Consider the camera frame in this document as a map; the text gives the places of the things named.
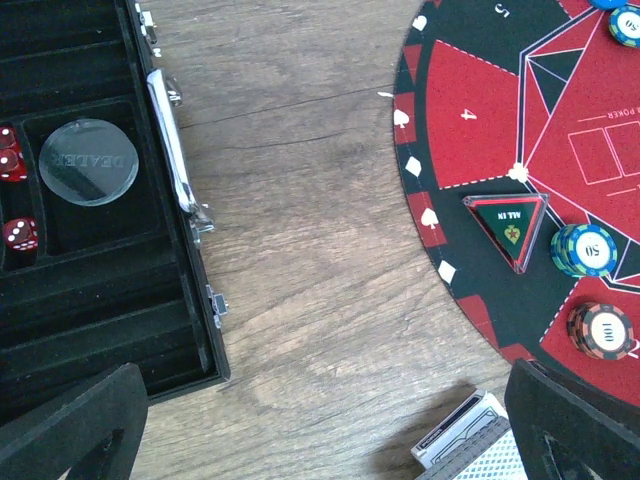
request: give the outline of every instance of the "chip stack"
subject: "chip stack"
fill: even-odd
[[[573,345],[591,358],[620,360],[633,346],[631,321],[614,305],[580,305],[569,314],[567,331]]]
[[[563,273],[572,277],[606,277],[615,269],[618,249],[604,228],[566,225],[551,239],[551,258]]]

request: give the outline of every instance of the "number 5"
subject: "number 5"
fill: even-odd
[[[507,18],[509,16],[509,10],[504,8],[501,3],[496,3],[496,13],[499,13],[504,18]]]

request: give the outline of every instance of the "number 4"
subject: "number 4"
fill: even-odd
[[[467,110],[466,108],[464,109],[464,112],[460,114],[460,116],[465,120],[476,120],[478,118],[476,117],[475,113],[473,113],[471,110]]]

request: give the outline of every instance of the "dashed white line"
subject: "dashed white line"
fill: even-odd
[[[573,293],[573,291],[576,289],[576,287],[578,286],[578,283],[580,283],[580,280],[578,280],[574,285],[573,288],[571,289],[571,291],[569,291],[569,294],[567,295],[567,297],[564,299],[564,301],[562,302],[562,304],[560,305],[560,308],[558,309],[558,311],[556,312],[556,314],[553,316],[553,319],[549,322],[549,326],[547,327],[547,329],[544,331],[544,333],[542,334],[542,336],[540,337],[540,340],[538,341],[538,343],[542,343],[542,340],[544,340],[544,337],[547,336],[547,333],[549,333],[549,330],[551,329],[551,325],[553,325],[553,322],[556,321],[556,318],[558,317],[558,315],[560,315],[560,311],[562,310],[562,308],[564,307],[564,304],[567,303],[567,300],[569,300],[569,297],[571,296],[571,294]]]
[[[442,44],[444,44],[444,45],[446,45],[447,47],[451,47],[451,48],[453,48],[454,50],[459,51],[460,53],[464,53],[465,55],[469,55],[470,57],[475,58],[476,60],[480,60],[481,62],[484,62],[484,63],[486,63],[487,65],[491,65],[492,67],[496,67],[497,69],[502,70],[503,72],[506,72],[506,73],[508,73],[508,74],[510,74],[510,75],[513,75],[514,77],[517,77],[517,76],[518,76],[518,75],[516,75],[515,73],[510,72],[509,70],[505,70],[504,68],[499,67],[499,66],[497,66],[497,65],[494,65],[494,64],[493,64],[493,63],[491,63],[491,62],[487,62],[484,58],[476,57],[476,56],[475,56],[475,55],[473,55],[472,53],[465,52],[464,50],[460,50],[458,47],[454,47],[453,45],[451,45],[451,44],[449,44],[449,43],[447,43],[447,42],[443,42],[442,40],[436,40],[436,41],[437,41],[437,42],[440,42],[440,43],[442,43]]]
[[[569,15],[569,12],[567,12],[567,9],[564,8],[564,5],[562,5],[562,2],[560,0],[556,0],[558,2],[558,5],[560,5],[560,7],[564,10],[564,13],[567,14],[567,17],[569,18],[573,18],[571,15]]]
[[[503,178],[503,177],[504,177],[504,175],[498,175],[496,177],[483,178],[481,180],[471,180],[470,182],[456,183],[455,185],[447,185],[446,187],[442,187],[440,190],[446,190],[448,188],[462,187],[464,185],[471,185],[471,184],[474,184],[474,183],[488,182],[489,180],[497,180],[498,178]]]

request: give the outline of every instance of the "triangular all in marker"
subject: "triangular all in marker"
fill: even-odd
[[[513,271],[524,273],[549,195],[472,195],[462,201]]]

